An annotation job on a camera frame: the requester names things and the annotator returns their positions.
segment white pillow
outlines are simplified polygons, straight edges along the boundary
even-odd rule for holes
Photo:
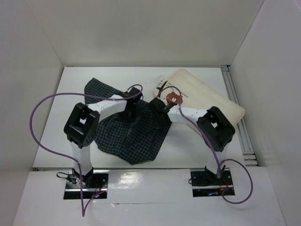
[[[185,69],[179,69],[166,82],[159,84],[153,91],[154,97],[158,95],[158,88],[162,86],[176,86],[180,89],[183,97],[181,106],[196,109],[218,107],[234,127],[245,114],[244,108],[223,97]],[[161,93],[160,99],[165,103],[177,101],[178,95],[177,90],[166,89]]]

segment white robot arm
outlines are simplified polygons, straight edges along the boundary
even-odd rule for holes
[[[182,122],[193,126],[189,120],[185,119],[181,115],[179,106],[175,103],[165,105],[160,99],[154,98],[149,103],[149,108],[157,118],[158,127],[164,127],[169,122]],[[181,110],[182,114],[194,122],[208,138],[210,144],[214,148],[218,161],[222,162],[225,160],[228,144],[235,134],[235,129],[225,115],[220,111],[220,109],[213,106],[208,110],[193,109],[188,107],[181,107]],[[223,164],[221,166],[221,171],[224,170],[224,167],[225,166]],[[208,179],[213,181],[216,180],[217,171],[217,162],[212,153],[210,153],[208,155],[208,161],[205,167],[205,172]]]
[[[137,93],[139,90],[132,88],[129,92],[113,95],[110,99],[123,99]],[[131,120],[135,115],[135,105],[141,95],[128,100],[104,100],[90,105],[83,103],[75,105],[64,127],[64,132],[71,143],[73,157],[81,165],[84,184],[89,183],[93,175],[90,145],[96,138],[98,123],[115,113],[120,113],[121,118]],[[79,178],[79,167],[76,162],[73,164],[72,172]]]

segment white wall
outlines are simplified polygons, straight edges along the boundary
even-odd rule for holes
[[[35,104],[55,92],[63,65],[24,0],[0,7],[0,200],[1,225],[12,225],[37,151],[29,132]],[[41,136],[51,103],[34,129]]]
[[[29,0],[65,65],[227,65],[263,0]]]
[[[301,0],[265,0],[230,74],[288,226],[300,225]]]

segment black cable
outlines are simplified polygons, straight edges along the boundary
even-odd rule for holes
[[[188,183],[192,186],[195,186],[195,187],[207,187],[207,186],[210,186],[212,184],[210,184],[209,182],[207,184],[205,183],[202,183],[202,184],[192,184],[192,180],[191,178],[188,180]]]
[[[67,177],[66,178],[64,178],[64,177],[60,177],[58,174],[64,174],[64,175],[66,175]],[[68,179],[68,174],[67,173],[63,173],[63,172],[58,172],[57,174],[56,174],[56,176],[58,177],[58,178],[63,178],[63,179]]]

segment plaid cloth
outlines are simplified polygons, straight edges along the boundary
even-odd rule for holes
[[[85,86],[85,94],[99,97],[111,97],[120,91],[93,78]],[[99,100],[85,98],[85,103],[93,104]],[[135,121],[129,122],[114,114],[98,124],[95,142],[98,148],[113,154],[134,165],[153,161],[162,146],[170,125],[156,129],[154,115],[147,102],[139,100],[136,105]]]

